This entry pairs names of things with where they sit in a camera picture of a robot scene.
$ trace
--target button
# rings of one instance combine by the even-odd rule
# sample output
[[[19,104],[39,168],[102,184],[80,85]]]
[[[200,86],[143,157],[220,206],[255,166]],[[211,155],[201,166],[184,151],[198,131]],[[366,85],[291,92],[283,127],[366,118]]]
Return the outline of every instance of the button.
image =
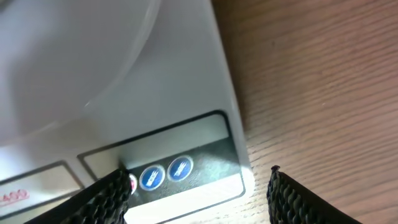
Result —
[[[187,178],[193,169],[193,160],[189,156],[180,156],[169,165],[167,177],[171,181],[181,181]]]
[[[155,190],[158,188],[166,173],[161,165],[153,165],[146,168],[139,177],[139,186],[144,190]]]
[[[131,183],[131,194],[133,194],[137,190],[137,177],[132,174],[130,174],[129,177]]]

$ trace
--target white kitchen scale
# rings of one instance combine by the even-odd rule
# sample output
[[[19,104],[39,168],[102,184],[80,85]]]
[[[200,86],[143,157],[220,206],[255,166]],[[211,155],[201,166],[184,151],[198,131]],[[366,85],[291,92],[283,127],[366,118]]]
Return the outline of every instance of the white kitchen scale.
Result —
[[[0,1],[0,223],[24,223],[118,168],[128,223],[251,195],[210,1]]]

